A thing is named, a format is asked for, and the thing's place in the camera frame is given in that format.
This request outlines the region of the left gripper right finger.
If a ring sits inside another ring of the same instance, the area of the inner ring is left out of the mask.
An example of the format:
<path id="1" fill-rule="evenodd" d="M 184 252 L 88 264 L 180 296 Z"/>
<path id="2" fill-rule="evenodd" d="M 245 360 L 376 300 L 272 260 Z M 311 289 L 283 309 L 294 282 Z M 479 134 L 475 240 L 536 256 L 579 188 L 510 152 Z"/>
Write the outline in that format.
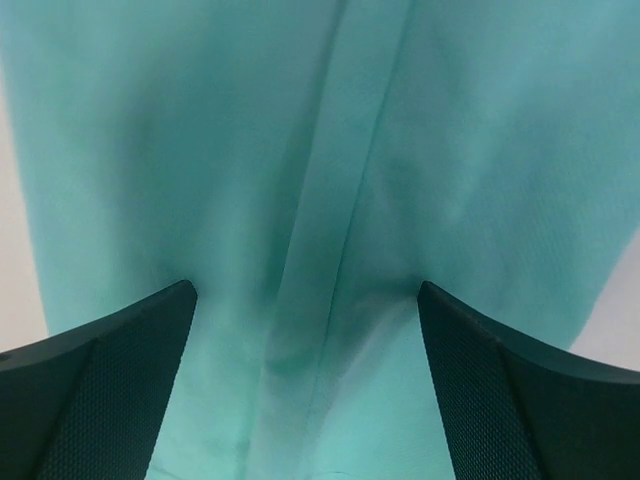
<path id="1" fill-rule="evenodd" d="M 417 302 L 456 478 L 638 478 L 638 372 L 536 340 L 431 282 Z"/>

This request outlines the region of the teal t shirt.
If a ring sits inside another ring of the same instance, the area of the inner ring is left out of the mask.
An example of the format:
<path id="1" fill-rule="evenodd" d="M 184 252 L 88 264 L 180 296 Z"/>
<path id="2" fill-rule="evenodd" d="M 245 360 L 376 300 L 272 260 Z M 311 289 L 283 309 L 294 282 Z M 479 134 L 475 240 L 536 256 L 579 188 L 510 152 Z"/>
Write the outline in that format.
<path id="1" fill-rule="evenodd" d="M 416 296 L 560 347 L 639 226 L 635 1 L 5 1 L 49 331 L 198 306 L 153 479 L 449 479 Z"/>

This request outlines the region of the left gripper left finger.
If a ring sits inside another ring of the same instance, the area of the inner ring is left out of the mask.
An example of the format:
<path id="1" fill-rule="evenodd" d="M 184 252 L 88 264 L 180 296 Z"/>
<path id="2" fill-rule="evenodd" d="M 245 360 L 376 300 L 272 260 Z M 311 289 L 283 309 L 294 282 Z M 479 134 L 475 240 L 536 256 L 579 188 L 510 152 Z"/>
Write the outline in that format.
<path id="1" fill-rule="evenodd" d="M 182 280 L 2 353 L 2 478 L 144 478 L 196 303 Z"/>

